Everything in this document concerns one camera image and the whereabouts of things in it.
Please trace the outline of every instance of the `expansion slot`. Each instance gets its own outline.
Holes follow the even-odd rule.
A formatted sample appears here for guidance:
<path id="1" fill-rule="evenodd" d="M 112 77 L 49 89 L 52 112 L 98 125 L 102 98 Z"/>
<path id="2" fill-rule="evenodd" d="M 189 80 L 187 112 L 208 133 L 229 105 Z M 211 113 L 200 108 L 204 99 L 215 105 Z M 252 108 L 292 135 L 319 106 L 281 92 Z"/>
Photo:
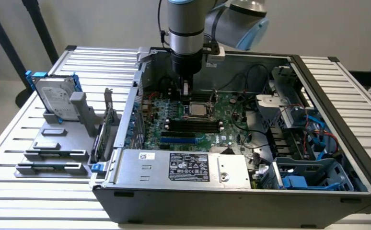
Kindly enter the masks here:
<path id="1" fill-rule="evenodd" d="M 175 137 L 175 138 L 195 138 L 195 133 L 187 132 L 161 132 L 163 137 Z"/>
<path id="2" fill-rule="evenodd" d="M 160 143 L 197 144 L 196 138 L 160 138 Z"/>
<path id="3" fill-rule="evenodd" d="M 109 135 L 109 127 L 113 122 L 113 107 L 112 104 L 108 103 L 108 109 L 105 112 L 102 124 L 98 126 L 98 134 L 96 136 L 93 149 L 90 152 L 90 163 L 96 163 L 100 161 L 101 156 L 104 155 L 104 151 L 108 143 L 108 135 Z"/>
<path id="4" fill-rule="evenodd" d="M 219 133 L 220 121 L 169 121 L 168 131 L 193 133 Z"/>

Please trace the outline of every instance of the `white wall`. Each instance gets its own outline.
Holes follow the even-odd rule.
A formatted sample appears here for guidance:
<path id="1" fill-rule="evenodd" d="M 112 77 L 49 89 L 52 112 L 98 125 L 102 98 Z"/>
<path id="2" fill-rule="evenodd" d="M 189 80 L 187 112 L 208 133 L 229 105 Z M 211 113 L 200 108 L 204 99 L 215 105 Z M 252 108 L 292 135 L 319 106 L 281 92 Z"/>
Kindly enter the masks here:
<path id="1" fill-rule="evenodd" d="M 66 45 L 160 46 L 157 0 L 38 2 L 58 53 Z M 267 9 L 268 32 L 253 51 L 336 56 L 348 69 L 369 69 L 371 0 L 267 0 Z M 165 28 L 165 4 L 161 13 Z M 0 0 L 0 21 L 25 68 L 48 70 L 50 63 L 20 0 Z M 17 79 L 1 48 L 0 79 Z"/>

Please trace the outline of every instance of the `motherboard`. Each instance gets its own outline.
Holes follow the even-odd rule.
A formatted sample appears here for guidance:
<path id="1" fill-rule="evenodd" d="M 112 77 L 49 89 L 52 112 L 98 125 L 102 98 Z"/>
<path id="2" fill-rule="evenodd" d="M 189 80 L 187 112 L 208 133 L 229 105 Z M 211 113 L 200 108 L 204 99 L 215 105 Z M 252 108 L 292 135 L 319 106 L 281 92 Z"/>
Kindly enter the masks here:
<path id="1" fill-rule="evenodd" d="M 157 96 L 143 101 L 147 150 L 200 151 L 221 153 L 232 149 L 247 160 L 252 151 L 249 145 L 247 118 L 237 98 L 231 93 L 217 93 L 211 101 L 181 103 Z"/>

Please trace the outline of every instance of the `blue ram slot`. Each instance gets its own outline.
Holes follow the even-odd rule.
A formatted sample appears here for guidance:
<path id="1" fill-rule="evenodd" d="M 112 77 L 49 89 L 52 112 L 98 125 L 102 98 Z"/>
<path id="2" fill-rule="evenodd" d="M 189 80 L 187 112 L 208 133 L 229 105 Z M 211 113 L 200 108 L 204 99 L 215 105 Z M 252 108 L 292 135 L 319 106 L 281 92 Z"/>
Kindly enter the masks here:
<path id="1" fill-rule="evenodd" d="M 195 138 L 160 138 L 161 143 L 197 144 Z"/>

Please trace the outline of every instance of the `capacitor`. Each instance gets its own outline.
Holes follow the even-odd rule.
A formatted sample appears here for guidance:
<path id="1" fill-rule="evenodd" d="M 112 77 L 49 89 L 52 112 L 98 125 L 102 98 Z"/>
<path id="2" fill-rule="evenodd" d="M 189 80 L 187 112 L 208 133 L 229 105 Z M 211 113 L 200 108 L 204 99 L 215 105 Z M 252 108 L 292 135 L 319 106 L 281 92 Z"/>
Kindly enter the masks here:
<path id="1" fill-rule="evenodd" d="M 231 96 L 228 102 L 229 104 L 235 104 L 237 102 L 237 96 L 236 95 Z"/>

